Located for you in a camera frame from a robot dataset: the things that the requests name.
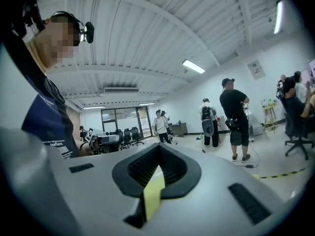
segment floor tape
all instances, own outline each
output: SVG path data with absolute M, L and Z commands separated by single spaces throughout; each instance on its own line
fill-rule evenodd
M 253 176 L 254 178 L 257 178 L 257 179 L 286 177 L 286 176 L 289 176 L 289 175 L 293 175 L 293 174 L 297 174 L 297 173 L 299 173 L 299 172 L 302 172 L 302 171 L 304 171 L 305 169 L 306 169 L 306 168 L 300 169 L 300 170 L 298 170 L 298 171 L 292 171 L 292 172 L 286 173 L 286 174 L 275 175 L 275 176 L 269 176 L 269 177 L 261 177 L 261 176 L 259 176 L 259 175 L 257 175 L 257 174 L 253 174 L 252 176 Z

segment ceiling light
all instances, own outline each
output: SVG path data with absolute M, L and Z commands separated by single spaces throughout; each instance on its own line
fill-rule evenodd
M 197 71 L 198 73 L 204 73 L 205 72 L 204 69 L 202 69 L 200 66 L 197 66 L 196 64 L 190 62 L 188 59 L 184 60 L 183 65 L 191 68 L 192 70 Z
M 274 34 L 278 34 L 280 32 L 283 12 L 284 12 L 284 2 L 279 1 L 278 6 L 277 6 L 277 20 L 276 20 Z
M 83 109 L 91 109 L 91 108 L 105 108 L 105 106 L 102 106 L 102 107 L 85 107 Z
M 139 106 L 147 106 L 147 105 L 153 105 L 155 103 L 142 103 L 142 104 L 139 104 Z

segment sneaker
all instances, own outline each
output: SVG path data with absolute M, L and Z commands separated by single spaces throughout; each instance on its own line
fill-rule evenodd
M 236 158 L 237 158 L 237 154 L 236 154 L 236 156 L 232 156 L 232 162 L 235 162 Z
M 243 157 L 242 157 L 242 163 L 246 163 L 246 161 L 247 161 L 248 159 L 250 159 L 250 157 L 251 157 L 251 155 L 249 155 L 249 154 L 246 155 L 246 158 L 243 158 Z

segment navy blue t-shirt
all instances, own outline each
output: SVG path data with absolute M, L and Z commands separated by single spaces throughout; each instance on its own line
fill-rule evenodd
M 13 33 L 7 37 L 4 40 L 7 51 L 37 92 L 37 97 L 25 116 L 22 129 L 36 135 L 44 144 L 58 148 L 63 158 L 79 156 L 79 149 L 72 136 L 73 124 L 59 89 L 39 69 L 24 42 Z

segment white t-shirt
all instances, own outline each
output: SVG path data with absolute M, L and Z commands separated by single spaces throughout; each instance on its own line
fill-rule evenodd
M 210 102 L 207 101 L 207 102 L 202 103 L 202 104 L 200 105 L 200 107 L 199 107 L 199 113 L 200 113 L 200 118 L 201 118 L 201 120 L 202 120 L 202 108 L 203 108 L 203 107 L 209 107 L 209 108 L 211 108 L 213 111 L 216 111 L 215 108 L 211 107 Z M 210 111 L 211 120 L 215 120 L 215 119 L 216 119 L 215 116 L 213 115 L 213 111 Z
M 296 97 L 303 103 L 306 102 L 307 98 L 307 89 L 302 83 L 296 83 L 294 87 L 296 91 Z
M 163 117 L 160 117 L 160 118 L 155 118 L 154 121 L 153 121 L 153 124 L 152 124 L 154 130 L 157 126 L 157 133 L 158 134 L 164 134 L 164 133 L 167 133 L 167 130 L 166 130 L 166 122 L 165 122 L 165 119 Z

